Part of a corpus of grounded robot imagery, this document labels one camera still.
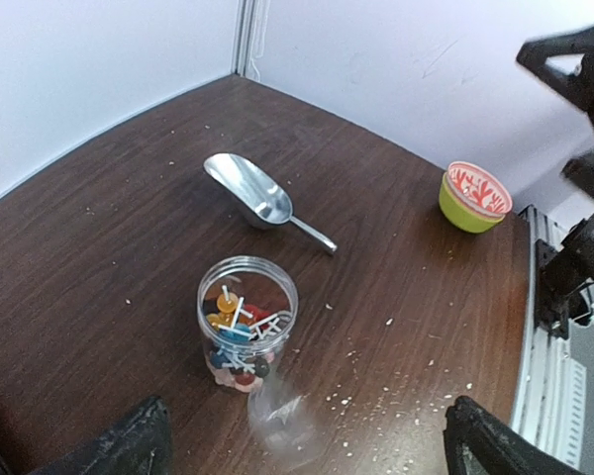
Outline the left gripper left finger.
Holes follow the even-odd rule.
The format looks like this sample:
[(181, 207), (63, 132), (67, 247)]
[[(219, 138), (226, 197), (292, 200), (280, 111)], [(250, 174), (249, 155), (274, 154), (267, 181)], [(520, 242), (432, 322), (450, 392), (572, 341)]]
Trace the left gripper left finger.
[(171, 474), (173, 442), (169, 410), (150, 396), (98, 437), (36, 474)]

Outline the clear plastic jar lid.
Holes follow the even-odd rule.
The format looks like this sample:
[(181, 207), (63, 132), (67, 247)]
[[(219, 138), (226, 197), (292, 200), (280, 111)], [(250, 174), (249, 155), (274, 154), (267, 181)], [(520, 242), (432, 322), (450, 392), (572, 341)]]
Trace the clear plastic jar lid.
[(247, 416), (251, 433), (283, 470), (320, 457), (323, 444), (306, 396), (276, 373), (248, 395)]

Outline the clear plastic jar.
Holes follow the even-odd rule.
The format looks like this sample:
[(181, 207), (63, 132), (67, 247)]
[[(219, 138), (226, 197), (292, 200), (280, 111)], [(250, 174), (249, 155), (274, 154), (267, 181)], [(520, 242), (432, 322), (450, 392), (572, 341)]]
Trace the clear plastic jar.
[(298, 307), (292, 278), (268, 259), (237, 255), (209, 268), (195, 309), (215, 382), (245, 394), (259, 389), (280, 362)]

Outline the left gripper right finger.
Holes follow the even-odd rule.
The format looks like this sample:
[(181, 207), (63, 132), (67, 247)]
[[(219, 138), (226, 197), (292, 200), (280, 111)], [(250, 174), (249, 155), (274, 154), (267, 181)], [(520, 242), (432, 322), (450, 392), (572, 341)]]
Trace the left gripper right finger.
[(450, 475), (580, 474), (531, 445), (467, 396), (457, 397), (446, 409), (445, 418), (445, 459)]

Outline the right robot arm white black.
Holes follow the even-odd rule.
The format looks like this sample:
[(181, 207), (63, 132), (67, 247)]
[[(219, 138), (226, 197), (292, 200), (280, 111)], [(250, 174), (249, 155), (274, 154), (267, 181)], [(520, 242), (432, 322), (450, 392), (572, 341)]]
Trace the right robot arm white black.
[[(594, 25), (529, 40), (516, 61), (588, 118), (594, 131)], [(535, 244), (535, 325), (567, 339), (571, 325), (588, 327), (594, 306), (594, 148), (571, 157), (561, 169), (575, 191), (552, 212), (569, 227), (560, 245)]]

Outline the metal scoop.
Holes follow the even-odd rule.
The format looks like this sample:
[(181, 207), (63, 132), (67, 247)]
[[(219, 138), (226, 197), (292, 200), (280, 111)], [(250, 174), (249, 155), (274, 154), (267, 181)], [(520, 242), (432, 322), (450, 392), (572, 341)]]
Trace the metal scoop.
[(313, 238), (329, 255), (336, 253), (338, 246), (329, 237), (298, 219), (288, 193), (247, 158), (220, 152), (206, 158), (203, 167), (234, 197), (253, 227), (266, 230), (292, 224)]

